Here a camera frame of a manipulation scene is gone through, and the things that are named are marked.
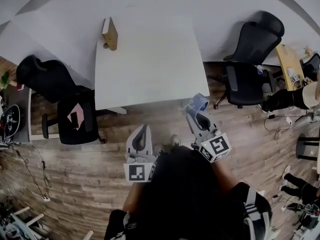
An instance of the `white marker cube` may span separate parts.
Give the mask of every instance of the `white marker cube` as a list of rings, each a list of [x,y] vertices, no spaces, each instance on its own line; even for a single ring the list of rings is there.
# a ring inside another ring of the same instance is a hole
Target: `white marker cube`
[[[200,153],[210,162],[213,163],[224,158],[231,150],[231,146],[226,133],[215,136],[201,143]]]
[[[150,182],[156,168],[153,162],[124,163],[123,166],[128,182]]]

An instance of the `black chair seat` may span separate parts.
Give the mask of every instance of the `black chair seat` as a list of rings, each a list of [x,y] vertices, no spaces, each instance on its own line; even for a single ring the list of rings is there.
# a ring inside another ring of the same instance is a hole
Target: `black chair seat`
[[[237,106],[251,106],[262,103],[264,101],[263,82],[257,68],[246,63],[228,62],[223,66],[226,75],[228,74],[228,67],[233,67],[237,84],[237,90],[235,90],[230,82],[230,77],[225,82],[228,102]]]
[[[67,117],[77,103],[82,107],[84,114],[84,121],[78,130],[73,129],[72,123]],[[57,105],[57,115],[61,143],[77,145],[93,142],[99,138],[94,90],[83,92],[60,101]],[[88,127],[86,127],[85,121],[91,123],[89,131],[87,131]]]

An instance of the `black pants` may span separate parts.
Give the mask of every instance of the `black pants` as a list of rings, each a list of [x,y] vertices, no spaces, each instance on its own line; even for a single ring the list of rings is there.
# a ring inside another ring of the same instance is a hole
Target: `black pants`
[[[308,110],[309,108],[304,103],[302,92],[303,88],[294,91],[288,91],[286,89],[279,90],[263,102],[262,109],[267,112],[272,112],[274,110],[296,106],[297,108]]]
[[[297,178],[292,174],[288,173],[284,176],[284,179],[298,188],[290,188],[288,186],[283,186],[282,191],[286,192],[291,196],[302,198],[304,204],[310,204],[317,199],[317,188],[310,185],[308,182],[304,181],[302,178]]]

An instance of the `wooden desk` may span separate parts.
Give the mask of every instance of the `wooden desk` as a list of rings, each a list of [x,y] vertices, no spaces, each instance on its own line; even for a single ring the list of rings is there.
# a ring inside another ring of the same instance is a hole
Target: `wooden desk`
[[[288,91],[296,90],[297,87],[295,87],[295,85],[291,82],[287,71],[287,68],[294,68],[296,74],[299,75],[300,80],[303,80],[305,78],[296,52],[290,47],[285,46],[284,44],[279,44],[275,48],[275,51],[281,64],[286,89]]]

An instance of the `table leg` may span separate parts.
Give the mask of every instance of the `table leg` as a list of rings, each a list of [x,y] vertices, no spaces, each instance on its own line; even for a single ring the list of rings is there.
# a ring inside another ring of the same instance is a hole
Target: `table leg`
[[[107,108],[107,110],[116,112],[118,114],[122,114],[122,115],[126,115],[127,114],[127,110],[125,110],[123,107],[109,107]]]
[[[307,156],[307,155],[297,155],[296,158],[310,160],[310,161],[317,161],[318,160],[318,158],[315,156]]]
[[[299,137],[298,141],[304,142],[319,142],[320,137]]]
[[[305,146],[316,146],[316,147],[319,146],[319,142],[307,142],[307,141],[305,141],[305,142],[303,142],[303,144]]]

